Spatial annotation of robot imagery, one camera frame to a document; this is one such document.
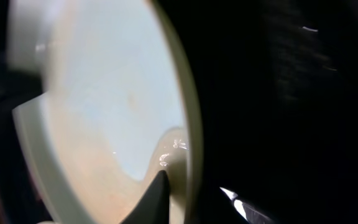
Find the light green plate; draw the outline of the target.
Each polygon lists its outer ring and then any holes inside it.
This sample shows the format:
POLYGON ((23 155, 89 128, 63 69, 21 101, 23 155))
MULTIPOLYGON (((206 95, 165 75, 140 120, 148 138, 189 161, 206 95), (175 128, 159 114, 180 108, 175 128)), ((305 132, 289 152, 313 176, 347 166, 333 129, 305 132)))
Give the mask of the light green plate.
POLYGON ((14 109, 30 174, 56 223, 121 223, 160 170, 169 223, 190 223, 203 133, 193 74, 166 12, 147 0, 18 0, 9 66, 41 79, 14 109))

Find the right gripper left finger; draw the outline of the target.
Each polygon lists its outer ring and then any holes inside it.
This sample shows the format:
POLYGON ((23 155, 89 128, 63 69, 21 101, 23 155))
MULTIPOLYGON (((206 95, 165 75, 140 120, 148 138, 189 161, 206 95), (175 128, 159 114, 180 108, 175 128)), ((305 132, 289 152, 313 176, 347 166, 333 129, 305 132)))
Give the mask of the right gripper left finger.
POLYGON ((160 170, 133 211, 122 224, 169 224, 170 184, 167 173, 160 170))

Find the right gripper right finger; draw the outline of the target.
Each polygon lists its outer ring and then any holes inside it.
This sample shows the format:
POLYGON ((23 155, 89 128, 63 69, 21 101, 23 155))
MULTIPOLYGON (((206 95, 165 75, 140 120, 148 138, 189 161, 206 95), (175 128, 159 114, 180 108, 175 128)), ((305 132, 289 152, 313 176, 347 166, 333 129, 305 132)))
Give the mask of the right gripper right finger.
POLYGON ((230 199, 232 206, 236 211, 243 217, 243 219, 249 224, 277 224, 277 222, 263 213, 261 210, 258 210, 255 206, 251 205, 249 202, 241 199, 238 194, 235 192, 220 187, 221 191, 230 199))

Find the round black tray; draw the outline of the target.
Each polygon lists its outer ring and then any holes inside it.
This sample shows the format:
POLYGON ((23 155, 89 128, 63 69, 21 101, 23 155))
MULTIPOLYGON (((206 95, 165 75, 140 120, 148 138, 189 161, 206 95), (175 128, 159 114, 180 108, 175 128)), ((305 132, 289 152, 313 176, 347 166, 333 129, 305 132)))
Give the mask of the round black tray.
POLYGON ((161 1, 194 75, 194 223, 358 223, 358 1, 161 1))

